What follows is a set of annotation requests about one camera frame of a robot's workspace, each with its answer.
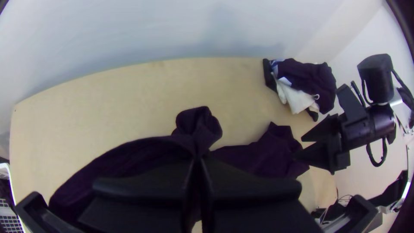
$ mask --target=cable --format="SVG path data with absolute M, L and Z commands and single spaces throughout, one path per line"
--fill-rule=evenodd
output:
M 341 198 L 338 198 L 338 200 L 345 200 L 345 201 L 349 201 L 351 198 L 353 198 L 353 195 L 347 194 L 347 195 L 343 195 Z
M 387 144 L 385 142 L 385 138 L 383 138 L 383 156 L 381 157 L 381 161 L 378 163 L 377 161 L 375 161 L 374 157 L 372 156 L 371 145 L 369 143 L 367 144 L 367 153 L 374 167 L 379 167 L 385 162 L 385 159 L 387 158 L 387 152 L 388 152 Z
M 328 209 L 329 209 L 329 207 L 330 207 L 330 206 L 328 206 L 328 208 L 326 208 L 326 210 L 322 213 L 322 214 L 323 214 L 323 218 L 322 218 L 322 221 L 320 222 L 320 225 L 321 225 L 321 226 L 323 225 L 323 221 L 325 220 L 325 217 L 326 217 L 326 215 L 328 214 Z
M 410 89 L 405 85 L 405 83 L 401 80 L 400 76 L 398 76 L 397 72 L 392 69 L 392 73 L 394 74 L 395 79 L 400 83 L 400 85 L 407 91 L 408 96 L 410 96 L 411 99 L 413 99 L 413 94 L 411 94 Z
M 362 80 L 362 95 L 364 95 L 365 102 L 372 106 L 373 102 L 369 102 L 367 99 L 367 95 L 365 94 L 365 80 Z

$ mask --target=white wall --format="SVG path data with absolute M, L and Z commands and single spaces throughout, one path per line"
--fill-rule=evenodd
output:
M 394 69 L 410 90 L 414 91 L 413 60 L 404 35 L 387 5 L 381 7 L 360 34 L 329 62 L 337 79 L 337 86 L 344 83 L 349 85 L 352 80 L 355 80 L 361 90 L 357 64 L 370 55 L 382 53 L 391 56 Z M 395 79 L 393 82 L 394 85 L 398 85 Z M 333 112 L 342 112 L 338 104 Z M 399 117 L 407 119 L 409 111 L 406 113 Z M 381 142 L 373 143 L 371 147 L 374 157 L 379 161 L 382 153 Z M 407 169 L 407 159 L 405 141 L 401 133 L 398 133 L 396 141 L 388 146 L 388 156 L 381 167 L 371 165 L 365 147 L 352 150 L 351 166 L 335 173 L 339 196 L 346 194 L 360 194 L 365 198 L 377 196 L 395 181 L 404 169 Z M 387 232 L 396 215 L 384 215 L 384 224 L 376 232 Z
M 16 102 L 89 73 L 168 58 L 292 57 L 342 1 L 9 1 L 0 15 L 0 133 Z

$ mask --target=wooden table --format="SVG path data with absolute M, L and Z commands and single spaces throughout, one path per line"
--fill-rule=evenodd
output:
M 305 112 L 292 115 L 265 86 L 258 58 L 168 60 L 95 73 L 15 106 L 10 164 L 16 201 L 38 191 L 48 202 L 97 156 L 124 142 L 169 135 L 179 112 L 203 105 L 223 129 L 212 150 L 256 141 L 270 121 L 290 125 L 296 139 L 315 125 Z M 336 200 L 329 172 L 312 167 L 298 180 L 308 211 Z

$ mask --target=dark purple cloth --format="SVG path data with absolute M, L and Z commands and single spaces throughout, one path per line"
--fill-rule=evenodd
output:
M 277 78 L 287 78 L 292 88 L 305 93 L 319 94 L 315 102 L 322 114 L 333 109 L 336 97 L 336 80 L 331 67 L 326 62 L 322 64 L 300 63 L 293 58 L 277 63 Z
M 50 210 L 74 224 L 94 198 L 92 183 L 97 178 L 135 176 L 183 158 L 202 156 L 222 136 L 220 124 L 208 107 L 181 112 L 176 125 L 170 136 L 127 142 L 94 159 L 56 190 L 49 201 Z M 289 126 L 271 123 L 258 142 L 223 147 L 211 154 L 258 176 L 296 178 L 309 169 L 290 157 L 300 149 Z
M 93 199 L 92 183 L 97 178 L 134 176 L 162 164 L 205 154 L 222 136 L 220 124 L 208 107 L 181 112 L 176 125 L 171 136 L 127 142 L 94 159 L 56 190 L 49 201 L 50 210 L 74 223 Z
M 301 149 L 290 126 L 271 122 L 257 142 L 222 147 L 212 151 L 211 156 L 256 176 L 297 178 L 309 169 L 308 165 L 292 159 L 292 154 Z

